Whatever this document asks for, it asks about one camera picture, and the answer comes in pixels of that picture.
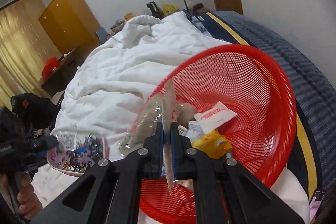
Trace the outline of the person left hand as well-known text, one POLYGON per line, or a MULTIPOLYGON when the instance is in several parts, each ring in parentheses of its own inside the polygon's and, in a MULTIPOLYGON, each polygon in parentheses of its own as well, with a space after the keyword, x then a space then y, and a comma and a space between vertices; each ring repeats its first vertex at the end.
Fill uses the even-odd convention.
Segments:
POLYGON ((3 210, 1 216, 5 217, 4 223, 25 223, 23 219, 29 222, 42 210, 42 203, 35 194, 31 182, 31 176, 24 174, 21 177, 21 190, 14 197, 7 176, 1 174, 1 209, 3 210))

